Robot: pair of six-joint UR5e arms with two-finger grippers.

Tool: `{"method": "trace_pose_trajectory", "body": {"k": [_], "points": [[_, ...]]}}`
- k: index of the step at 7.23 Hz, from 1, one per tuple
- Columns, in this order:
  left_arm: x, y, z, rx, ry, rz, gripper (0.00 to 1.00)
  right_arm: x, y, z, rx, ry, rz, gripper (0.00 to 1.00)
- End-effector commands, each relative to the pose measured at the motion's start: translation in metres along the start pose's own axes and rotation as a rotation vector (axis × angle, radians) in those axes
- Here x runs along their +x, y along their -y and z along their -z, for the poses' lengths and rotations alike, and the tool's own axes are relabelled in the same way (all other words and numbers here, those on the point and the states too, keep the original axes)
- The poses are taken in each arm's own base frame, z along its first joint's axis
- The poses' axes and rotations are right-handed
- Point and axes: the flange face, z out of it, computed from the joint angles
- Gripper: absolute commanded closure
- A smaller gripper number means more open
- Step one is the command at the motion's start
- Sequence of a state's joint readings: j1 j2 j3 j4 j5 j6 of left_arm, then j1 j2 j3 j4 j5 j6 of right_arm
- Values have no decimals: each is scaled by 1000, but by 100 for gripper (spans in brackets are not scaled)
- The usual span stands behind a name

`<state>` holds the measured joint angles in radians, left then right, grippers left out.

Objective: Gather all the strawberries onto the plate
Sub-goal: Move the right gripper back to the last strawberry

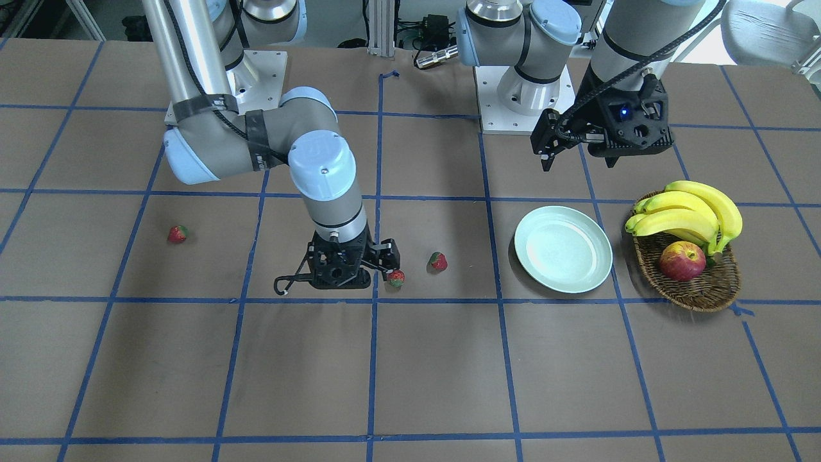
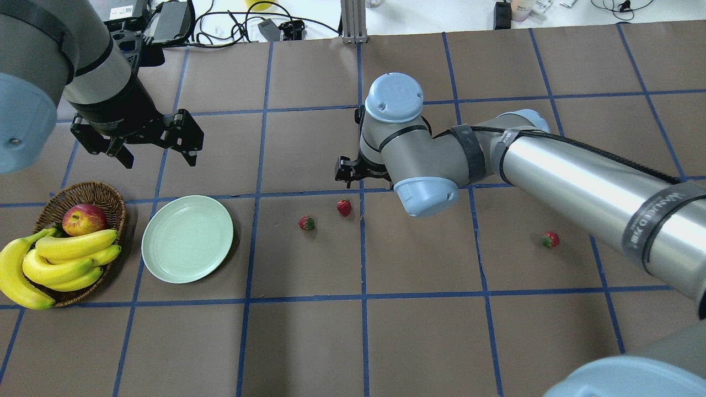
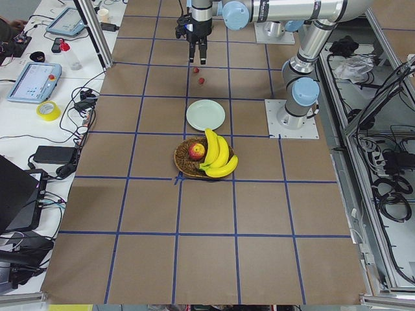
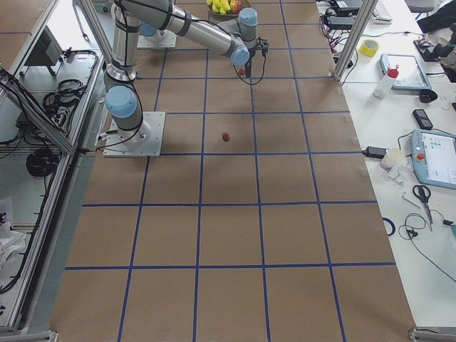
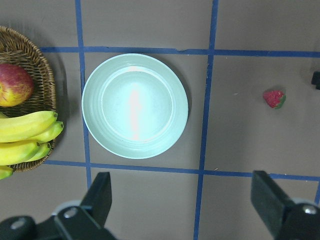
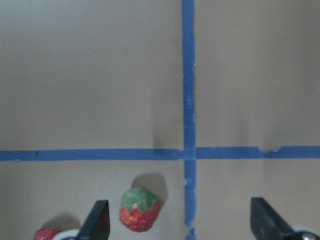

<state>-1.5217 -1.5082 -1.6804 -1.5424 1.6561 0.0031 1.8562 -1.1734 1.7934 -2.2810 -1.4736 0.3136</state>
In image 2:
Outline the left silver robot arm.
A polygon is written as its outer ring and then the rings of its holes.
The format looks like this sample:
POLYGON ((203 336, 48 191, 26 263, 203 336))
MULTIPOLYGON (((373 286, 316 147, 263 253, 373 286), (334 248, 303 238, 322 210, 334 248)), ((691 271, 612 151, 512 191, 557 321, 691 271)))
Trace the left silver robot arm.
POLYGON ((3 1, 2 173, 38 160, 61 99, 76 111, 71 133, 91 155, 130 169, 130 145, 155 145, 196 166, 204 131, 187 110, 157 110, 138 76, 164 61, 161 46, 138 30, 110 30, 88 1, 3 1))

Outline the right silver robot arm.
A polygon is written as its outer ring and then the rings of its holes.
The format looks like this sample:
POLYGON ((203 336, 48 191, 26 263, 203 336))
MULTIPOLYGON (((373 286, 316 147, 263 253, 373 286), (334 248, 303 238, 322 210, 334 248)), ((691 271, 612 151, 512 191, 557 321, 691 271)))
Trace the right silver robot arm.
POLYGON ((704 395, 704 187, 552 134, 534 110, 503 113, 434 136, 422 88, 403 73, 373 81, 356 109, 358 156, 340 157, 335 180, 384 179, 413 218, 457 202, 496 174, 693 300, 700 323, 633 354, 582 365, 547 396, 704 395))

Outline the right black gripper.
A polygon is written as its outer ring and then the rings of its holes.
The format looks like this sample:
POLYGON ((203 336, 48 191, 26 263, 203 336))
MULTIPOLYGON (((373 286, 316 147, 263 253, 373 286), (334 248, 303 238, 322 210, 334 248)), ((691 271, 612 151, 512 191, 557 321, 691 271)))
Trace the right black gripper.
POLYGON ((391 177, 385 165, 369 162, 363 156, 351 160, 339 156, 335 166, 334 179, 339 183, 351 184, 367 178, 383 179, 391 183, 391 177))

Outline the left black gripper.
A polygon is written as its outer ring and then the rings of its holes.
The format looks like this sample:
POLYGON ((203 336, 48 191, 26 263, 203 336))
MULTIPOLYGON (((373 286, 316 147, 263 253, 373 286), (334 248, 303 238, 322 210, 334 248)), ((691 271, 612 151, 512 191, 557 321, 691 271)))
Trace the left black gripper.
POLYGON ((71 103, 77 111, 70 131, 91 155, 105 154, 126 169, 134 156, 128 145, 155 145, 180 153, 194 168, 204 148, 204 131, 189 111, 162 115, 137 75, 114 97, 94 104, 71 103))

